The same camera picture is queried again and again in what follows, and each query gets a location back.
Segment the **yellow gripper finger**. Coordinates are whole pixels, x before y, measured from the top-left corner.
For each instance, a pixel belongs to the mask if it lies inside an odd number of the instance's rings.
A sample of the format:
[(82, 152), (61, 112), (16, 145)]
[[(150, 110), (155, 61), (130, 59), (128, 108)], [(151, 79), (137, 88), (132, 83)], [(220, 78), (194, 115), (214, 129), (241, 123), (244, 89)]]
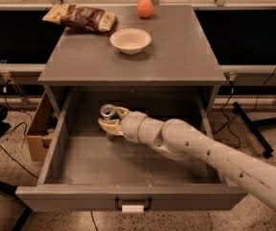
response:
[(116, 107), (115, 113), (119, 119), (123, 119), (128, 113), (130, 113), (130, 110), (124, 107)]
[(98, 123), (99, 123), (99, 126), (104, 131), (106, 131), (114, 136), (123, 136), (123, 132), (121, 131), (120, 120), (118, 118), (111, 119), (111, 120), (99, 118)]

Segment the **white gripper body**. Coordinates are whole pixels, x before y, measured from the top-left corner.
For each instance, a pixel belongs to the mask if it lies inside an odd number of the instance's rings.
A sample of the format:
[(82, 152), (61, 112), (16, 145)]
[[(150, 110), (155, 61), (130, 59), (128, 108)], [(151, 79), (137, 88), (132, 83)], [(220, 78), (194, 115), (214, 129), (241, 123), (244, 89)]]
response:
[(147, 115), (141, 112), (129, 112), (121, 119), (120, 130), (127, 141), (138, 143), (138, 129)]

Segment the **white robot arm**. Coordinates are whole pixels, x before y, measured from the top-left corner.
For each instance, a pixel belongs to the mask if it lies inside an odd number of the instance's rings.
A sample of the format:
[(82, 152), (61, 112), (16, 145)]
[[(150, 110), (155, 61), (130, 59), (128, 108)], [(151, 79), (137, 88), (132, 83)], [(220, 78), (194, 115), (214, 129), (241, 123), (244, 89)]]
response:
[(100, 109), (98, 123), (104, 131), (146, 144), (169, 159), (195, 156), (276, 211), (275, 166), (215, 141), (181, 119), (161, 121), (106, 104)]

